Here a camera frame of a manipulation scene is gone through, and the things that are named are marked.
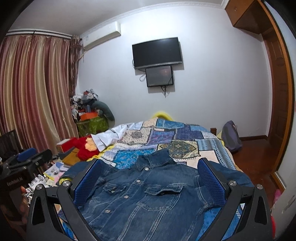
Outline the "brown overhead wooden cabinet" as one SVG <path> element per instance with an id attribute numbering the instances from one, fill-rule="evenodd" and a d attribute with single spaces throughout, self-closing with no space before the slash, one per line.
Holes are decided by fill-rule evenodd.
<path id="1" fill-rule="evenodd" d="M 235 28 L 262 34 L 272 27 L 259 1 L 230 0 L 225 10 Z"/>

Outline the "brown wooden box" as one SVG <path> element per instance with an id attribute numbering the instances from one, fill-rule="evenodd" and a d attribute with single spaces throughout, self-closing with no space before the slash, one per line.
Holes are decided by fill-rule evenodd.
<path id="1" fill-rule="evenodd" d="M 74 148 L 63 160 L 62 162 L 68 166 L 73 166 L 81 160 L 78 158 L 79 149 Z"/>

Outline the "green storage box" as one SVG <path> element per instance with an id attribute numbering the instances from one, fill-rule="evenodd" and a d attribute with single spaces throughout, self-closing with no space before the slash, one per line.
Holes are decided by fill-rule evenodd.
<path id="1" fill-rule="evenodd" d="M 108 122 L 105 117 L 95 117 L 76 123 L 79 137 L 85 137 L 91 134 L 97 134 L 108 130 Z"/>

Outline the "scattered papers and books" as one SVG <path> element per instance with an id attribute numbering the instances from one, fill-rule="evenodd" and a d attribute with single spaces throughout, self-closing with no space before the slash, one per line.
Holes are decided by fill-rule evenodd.
<path id="1" fill-rule="evenodd" d="M 70 166 L 64 164 L 63 162 L 54 163 L 48 170 L 44 171 L 42 174 L 38 174 L 37 177 L 29 183 L 28 188 L 26 188 L 26 197 L 33 197 L 34 190 L 38 184 L 43 184 L 47 187 L 57 186 L 56 183 L 59 182 L 61 176 L 70 168 Z"/>

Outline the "yellow headboard piece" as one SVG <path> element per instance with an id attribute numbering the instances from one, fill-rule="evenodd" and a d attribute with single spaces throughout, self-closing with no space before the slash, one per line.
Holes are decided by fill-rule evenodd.
<path id="1" fill-rule="evenodd" d="M 152 118 L 161 118 L 163 120 L 173 121 L 172 117 L 163 111 L 156 112 Z"/>

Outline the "white shirt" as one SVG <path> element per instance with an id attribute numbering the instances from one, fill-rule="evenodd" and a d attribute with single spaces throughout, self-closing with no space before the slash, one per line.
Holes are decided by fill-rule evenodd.
<path id="1" fill-rule="evenodd" d="M 91 137 L 97 149 L 102 152 L 110 145 L 113 145 L 122 139 L 127 129 L 128 124 L 118 125 L 114 128 L 106 130 L 105 132 L 97 133 L 95 135 L 91 134 Z"/>

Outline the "grey purple bag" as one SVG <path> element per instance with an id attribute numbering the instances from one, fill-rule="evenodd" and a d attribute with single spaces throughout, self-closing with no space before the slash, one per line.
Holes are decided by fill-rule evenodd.
<path id="1" fill-rule="evenodd" d="M 241 139 L 239 138 L 236 125 L 232 120 L 228 121 L 222 128 L 221 134 L 225 147 L 230 152 L 237 152 L 242 147 Z"/>

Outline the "small black wall monitor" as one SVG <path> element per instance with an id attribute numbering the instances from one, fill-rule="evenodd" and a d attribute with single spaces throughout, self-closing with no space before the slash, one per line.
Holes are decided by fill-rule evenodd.
<path id="1" fill-rule="evenodd" d="M 150 67 L 145 70 L 147 87 L 174 84 L 173 69 L 170 65 Z"/>

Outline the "grey green cushion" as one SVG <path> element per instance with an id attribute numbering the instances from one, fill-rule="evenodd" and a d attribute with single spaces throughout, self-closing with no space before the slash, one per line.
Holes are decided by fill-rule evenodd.
<path id="1" fill-rule="evenodd" d="M 115 117 L 107 104 L 101 101 L 95 101 L 91 104 L 91 109 L 96 111 L 99 116 L 105 116 L 108 121 L 115 121 Z"/>

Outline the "brown wooden door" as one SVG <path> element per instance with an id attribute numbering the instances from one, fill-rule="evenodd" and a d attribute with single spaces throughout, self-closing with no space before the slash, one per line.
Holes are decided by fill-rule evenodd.
<path id="1" fill-rule="evenodd" d="M 292 146 L 295 144 L 295 35 L 292 18 L 279 1 L 264 1 L 271 27 L 263 33 L 270 63 L 272 111 L 268 133 L 278 150 L 272 175 L 283 188 L 288 186 L 295 167 Z"/>

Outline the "pink gold striped curtain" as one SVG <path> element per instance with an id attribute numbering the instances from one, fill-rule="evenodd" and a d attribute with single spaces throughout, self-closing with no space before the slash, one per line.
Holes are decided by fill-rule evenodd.
<path id="1" fill-rule="evenodd" d="M 50 149 L 77 137 L 70 99 L 78 77 L 78 39 L 7 36 L 1 42 L 1 133 L 21 147 Z"/>

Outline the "pile of clothes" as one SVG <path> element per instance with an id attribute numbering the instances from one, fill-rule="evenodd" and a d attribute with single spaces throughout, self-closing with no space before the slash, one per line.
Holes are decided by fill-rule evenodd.
<path id="1" fill-rule="evenodd" d="M 85 90 L 82 94 L 77 94 L 71 97 L 70 106 L 74 122 L 78 122 L 82 114 L 94 110 L 92 104 L 95 101 L 99 101 L 99 96 L 93 89 Z"/>

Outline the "blue denim jacket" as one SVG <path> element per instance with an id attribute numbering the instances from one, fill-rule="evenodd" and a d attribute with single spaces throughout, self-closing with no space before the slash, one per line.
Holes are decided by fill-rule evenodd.
<path id="1" fill-rule="evenodd" d="M 79 211 L 101 240 L 196 240 L 218 203 L 197 169 L 168 150 L 117 169 L 100 161 L 98 179 Z"/>

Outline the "patchwork blue bedspread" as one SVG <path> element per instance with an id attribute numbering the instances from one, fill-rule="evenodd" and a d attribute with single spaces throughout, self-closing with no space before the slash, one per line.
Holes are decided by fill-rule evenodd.
<path id="1" fill-rule="evenodd" d="M 160 118 L 129 126 L 123 138 L 107 150 L 100 161 L 121 170 L 135 164 L 139 156 L 163 149 L 168 150 L 176 163 L 197 169 L 198 161 L 207 157 L 227 178 L 239 179 L 242 183 L 249 181 L 235 169 L 227 150 L 208 130 Z M 205 227 L 203 223 L 197 239 Z"/>

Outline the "white air conditioner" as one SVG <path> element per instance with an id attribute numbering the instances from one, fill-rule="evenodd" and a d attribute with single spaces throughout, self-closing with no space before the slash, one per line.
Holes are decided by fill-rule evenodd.
<path id="1" fill-rule="evenodd" d="M 82 37 L 83 50 L 88 51 L 109 40 L 121 36 L 120 23 L 115 21 L 104 27 L 84 33 Z"/>

